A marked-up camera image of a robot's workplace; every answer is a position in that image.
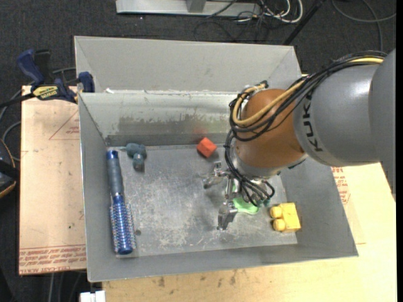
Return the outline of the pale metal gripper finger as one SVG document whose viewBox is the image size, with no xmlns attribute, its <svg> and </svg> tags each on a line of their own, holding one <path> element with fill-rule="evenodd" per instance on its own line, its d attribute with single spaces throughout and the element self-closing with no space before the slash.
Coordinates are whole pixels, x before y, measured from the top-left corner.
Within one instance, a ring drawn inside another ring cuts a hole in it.
<svg viewBox="0 0 403 302">
<path fill-rule="evenodd" d="M 213 163 L 213 170 L 203 177 L 203 188 L 211 188 L 225 177 L 227 177 L 227 171 L 222 167 L 222 162 L 216 161 Z"/>
<path fill-rule="evenodd" d="M 229 223 L 233 222 L 238 209 L 233 201 L 224 202 L 218 212 L 217 230 L 226 230 Z"/>
</svg>

